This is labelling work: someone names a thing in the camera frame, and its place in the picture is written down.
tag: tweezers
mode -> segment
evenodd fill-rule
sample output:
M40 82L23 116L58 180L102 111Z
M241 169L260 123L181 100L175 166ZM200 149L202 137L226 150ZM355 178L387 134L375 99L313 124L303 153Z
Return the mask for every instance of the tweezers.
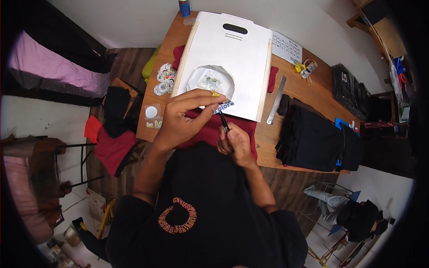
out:
M224 131L225 131L225 135L226 135L226 134L228 134L228 131L230 130L230 127L228 126L228 122L225 119L225 116L224 116L222 110L219 110L219 115L221 116L222 126L224 127Z
M222 110L219 110L219 115L221 116L221 121L222 121L222 126L224 127L224 131L225 131L225 139L228 141L228 144L230 145L230 148L232 151L234 151L234 148L231 146L230 141L228 140L228 131L230 130L230 127L228 126L228 122L225 119L225 116L222 112Z

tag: person sitting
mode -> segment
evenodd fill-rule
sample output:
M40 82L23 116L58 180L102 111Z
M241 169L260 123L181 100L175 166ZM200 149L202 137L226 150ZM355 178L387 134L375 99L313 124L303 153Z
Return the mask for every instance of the person sitting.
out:
M224 100L196 89L167 101L134 193L116 205L106 245L112 267L304 265L308 246L295 213L276 207L244 130L229 123L226 135L220 126L217 147L197 143L167 161ZM197 118L185 117L199 106Z
M378 211L377 206L369 200L358 203L345 196L335 196L317 190L314 184L305 188L303 192L319 199L322 218L325 221L347 229L346 235L349 242L361 242L370 236L380 235L387 229L387 220L383 219L383 211Z

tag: white circle sticker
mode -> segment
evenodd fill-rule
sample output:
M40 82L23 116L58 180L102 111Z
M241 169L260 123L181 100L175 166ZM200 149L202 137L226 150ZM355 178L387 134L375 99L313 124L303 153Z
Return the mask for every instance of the white circle sticker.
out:
M149 106L146 108L146 117L147 118L154 118L158 114L158 110L156 107Z

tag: black t-shirt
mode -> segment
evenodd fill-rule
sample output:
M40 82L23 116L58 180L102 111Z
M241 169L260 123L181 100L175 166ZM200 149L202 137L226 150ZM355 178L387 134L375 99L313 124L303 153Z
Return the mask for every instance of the black t-shirt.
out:
M361 242L368 237L377 218L378 208L371 201L367 200L362 206L349 200L340 210L337 223L350 232L350 242Z
M295 214L256 206L243 169L207 144L171 156L155 209L122 197L107 239L114 268L294 268L307 251Z

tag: gray pants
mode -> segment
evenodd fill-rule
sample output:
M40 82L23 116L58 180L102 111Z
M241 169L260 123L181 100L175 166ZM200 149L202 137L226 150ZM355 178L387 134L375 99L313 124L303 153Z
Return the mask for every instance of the gray pants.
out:
M322 211L322 218L330 224L337 224L337 217L340 210L350 200L347 197L335 196L316 189L305 190L304 193L308 196L315 197L320 200L320 210ZM330 212L327 204L334 209Z

